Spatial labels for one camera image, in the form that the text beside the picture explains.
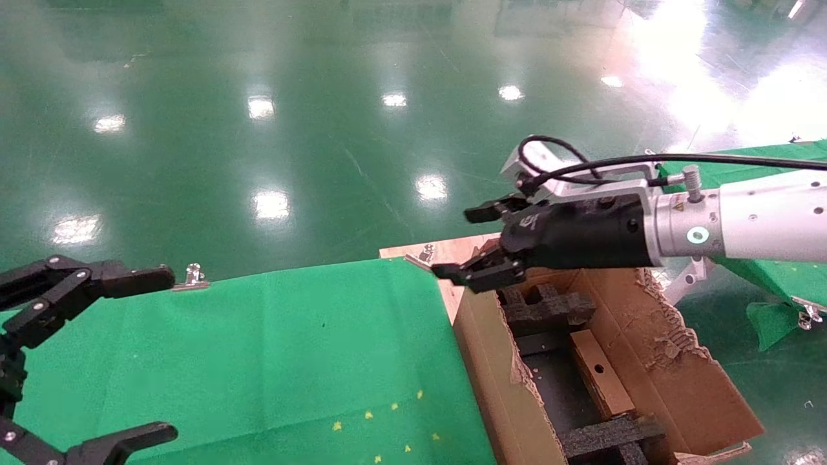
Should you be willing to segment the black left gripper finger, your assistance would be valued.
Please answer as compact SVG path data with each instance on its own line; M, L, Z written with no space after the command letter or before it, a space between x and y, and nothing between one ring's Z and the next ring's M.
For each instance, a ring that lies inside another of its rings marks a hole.
M172 289L166 265L132 269L119 261L81 262L50 256L1 276L1 309L17 309L2 324L2 351L34 349L100 298L126 298Z
M151 422L86 440L64 452L12 420L3 417L1 426L2 449L24 464L124 464L133 453L178 438L172 424Z

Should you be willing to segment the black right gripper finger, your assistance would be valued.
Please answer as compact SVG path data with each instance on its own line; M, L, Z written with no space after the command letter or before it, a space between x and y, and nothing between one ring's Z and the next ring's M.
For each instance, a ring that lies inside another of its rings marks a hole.
M521 258L509 254L499 242L487 242L465 262L434 263L432 274L478 294L525 282L527 269Z
M504 196L464 209L463 215L468 223L514 223L515 218L532 204L523 196Z

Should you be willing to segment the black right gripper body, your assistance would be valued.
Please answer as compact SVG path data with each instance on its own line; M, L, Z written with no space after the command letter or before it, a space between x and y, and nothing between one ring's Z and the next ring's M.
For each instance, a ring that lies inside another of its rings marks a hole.
M500 248L526 268L650 267L644 207L633 194L532 204L504 220Z

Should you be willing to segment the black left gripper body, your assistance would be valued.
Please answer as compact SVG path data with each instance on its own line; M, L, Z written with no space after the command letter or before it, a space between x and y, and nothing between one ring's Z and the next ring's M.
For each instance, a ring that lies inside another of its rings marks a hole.
M28 377L23 351L2 351L1 354L1 415L12 420L17 405L23 400L23 388Z

